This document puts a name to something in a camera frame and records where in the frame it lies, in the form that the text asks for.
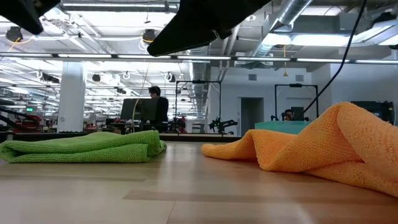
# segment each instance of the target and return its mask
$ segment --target doorway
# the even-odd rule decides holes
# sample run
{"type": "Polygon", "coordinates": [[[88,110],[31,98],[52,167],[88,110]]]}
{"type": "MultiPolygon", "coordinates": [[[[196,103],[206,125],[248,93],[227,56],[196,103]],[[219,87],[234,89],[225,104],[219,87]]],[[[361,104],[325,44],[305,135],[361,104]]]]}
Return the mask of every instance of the doorway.
{"type": "Polygon", "coordinates": [[[264,99],[241,98],[241,132],[240,136],[250,129],[254,129],[256,123],[264,122],[264,99]]]}

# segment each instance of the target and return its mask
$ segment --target computer monitor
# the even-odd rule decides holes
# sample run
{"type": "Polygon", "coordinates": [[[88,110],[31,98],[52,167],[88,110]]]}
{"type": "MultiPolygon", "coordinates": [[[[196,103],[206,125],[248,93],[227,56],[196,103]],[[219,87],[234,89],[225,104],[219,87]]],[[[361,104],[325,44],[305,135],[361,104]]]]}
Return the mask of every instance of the computer monitor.
{"type": "Polygon", "coordinates": [[[157,99],[124,99],[120,119],[132,119],[134,105],[138,101],[134,113],[135,120],[153,121],[156,119],[157,99]]]}
{"type": "Polygon", "coordinates": [[[145,121],[156,120],[157,99],[144,99],[141,101],[141,119],[145,121]]]}
{"type": "Polygon", "coordinates": [[[106,118],[105,125],[110,125],[111,123],[114,123],[114,119],[113,118],[106,118]]]}

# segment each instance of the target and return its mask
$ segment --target fluorescent light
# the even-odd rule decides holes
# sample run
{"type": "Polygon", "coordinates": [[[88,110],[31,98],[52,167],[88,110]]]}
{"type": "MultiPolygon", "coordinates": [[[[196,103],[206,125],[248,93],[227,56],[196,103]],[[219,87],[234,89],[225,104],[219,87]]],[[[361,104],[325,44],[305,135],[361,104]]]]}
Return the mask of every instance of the fluorescent light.
{"type": "Polygon", "coordinates": [[[298,58],[297,62],[341,63],[341,59],[298,58]]]}
{"type": "Polygon", "coordinates": [[[51,54],[33,54],[33,53],[1,53],[2,57],[52,57],[51,54]]]}
{"type": "Polygon", "coordinates": [[[118,55],[118,58],[135,58],[135,59],[155,59],[155,58],[162,58],[162,59],[170,59],[171,56],[158,56],[153,57],[151,55],[118,55]]]}
{"type": "Polygon", "coordinates": [[[183,60],[231,60],[231,57],[222,56],[177,56],[177,58],[183,60]]]}
{"type": "Polygon", "coordinates": [[[30,101],[31,103],[43,104],[41,101],[30,101]]]}
{"type": "Polygon", "coordinates": [[[22,106],[22,105],[9,105],[9,106],[4,106],[6,108],[26,108],[26,106],[22,106]]]}
{"type": "Polygon", "coordinates": [[[290,58],[274,58],[274,57],[238,57],[240,61],[256,61],[256,62],[289,62],[290,58]]]}
{"type": "Polygon", "coordinates": [[[58,54],[59,57],[71,58],[111,58],[112,55],[108,54],[58,54]]]}
{"type": "Polygon", "coordinates": [[[355,60],[355,63],[376,64],[376,65],[398,65],[398,60],[355,60]]]}
{"type": "Polygon", "coordinates": [[[262,40],[262,43],[267,45],[290,45],[292,40],[288,35],[268,34],[266,38],[262,40]]]}
{"type": "Polygon", "coordinates": [[[10,83],[10,84],[17,84],[16,82],[9,80],[7,78],[0,78],[0,82],[10,83]]]}
{"type": "MultiPolygon", "coordinates": [[[[164,7],[163,4],[98,4],[98,3],[63,3],[62,6],[80,6],[80,7],[164,7]]],[[[177,6],[169,6],[172,9],[176,9],[177,6]]]]}
{"type": "Polygon", "coordinates": [[[14,93],[29,94],[29,91],[27,91],[27,90],[25,90],[23,88],[10,86],[10,87],[8,87],[8,89],[10,89],[10,91],[12,91],[14,93]]]}
{"type": "Polygon", "coordinates": [[[340,47],[347,45],[348,38],[342,35],[302,34],[293,38],[292,45],[340,47]]]}
{"type": "Polygon", "coordinates": [[[380,43],[379,45],[397,45],[397,44],[398,44],[398,35],[395,35],[390,39],[380,43]]]}

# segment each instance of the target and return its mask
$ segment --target person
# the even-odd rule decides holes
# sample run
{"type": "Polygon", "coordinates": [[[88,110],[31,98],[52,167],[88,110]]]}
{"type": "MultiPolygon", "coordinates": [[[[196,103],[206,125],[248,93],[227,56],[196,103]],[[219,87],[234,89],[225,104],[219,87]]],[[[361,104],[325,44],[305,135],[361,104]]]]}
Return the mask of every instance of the person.
{"type": "Polygon", "coordinates": [[[293,111],[291,109],[285,110],[284,120],[285,121],[293,121],[293,111]]]}
{"type": "Polygon", "coordinates": [[[161,127],[164,121],[168,121],[167,111],[169,110],[168,99],[160,96],[160,88],[158,86],[152,86],[149,88],[149,94],[152,99],[157,99],[156,119],[150,121],[151,124],[157,127],[161,127]]]}

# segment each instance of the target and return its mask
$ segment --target metal frame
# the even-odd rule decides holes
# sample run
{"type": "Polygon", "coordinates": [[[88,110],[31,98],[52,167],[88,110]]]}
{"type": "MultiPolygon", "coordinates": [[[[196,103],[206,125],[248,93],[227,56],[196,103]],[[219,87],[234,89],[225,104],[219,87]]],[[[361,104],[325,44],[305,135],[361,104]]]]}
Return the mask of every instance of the metal frame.
{"type": "MultiPolygon", "coordinates": [[[[303,86],[309,86],[315,88],[315,94],[318,96],[318,85],[304,85],[304,84],[276,84],[275,85],[275,117],[278,117],[278,108],[277,108],[277,87],[278,86],[288,86],[290,88],[301,88],[303,86]]],[[[317,118],[319,117],[319,98],[317,98],[317,118]]]]}
{"type": "Polygon", "coordinates": [[[177,117],[177,92],[178,92],[178,84],[179,83],[192,83],[192,84],[206,84],[206,83],[218,83],[218,85],[220,86],[220,93],[218,95],[218,100],[219,100],[219,115],[218,117],[221,117],[221,81],[199,81],[199,80],[195,80],[195,81],[176,81],[175,82],[175,116],[177,117]]]}
{"type": "MultiPolygon", "coordinates": [[[[237,56],[211,56],[211,55],[163,55],[153,57],[151,55],[134,54],[64,54],[64,53],[15,53],[0,52],[0,58],[26,58],[36,60],[61,60],[61,61],[92,61],[92,62],[210,62],[210,61],[240,61],[240,62],[292,62],[292,63],[342,63],[342,59],[325,58],[287,58],[287,57],[237,57],[237,56]]],[[[347,64],[362,65],[398,65],[398,60],[373,60],[373,59],[349,59],[347,64]]]]}

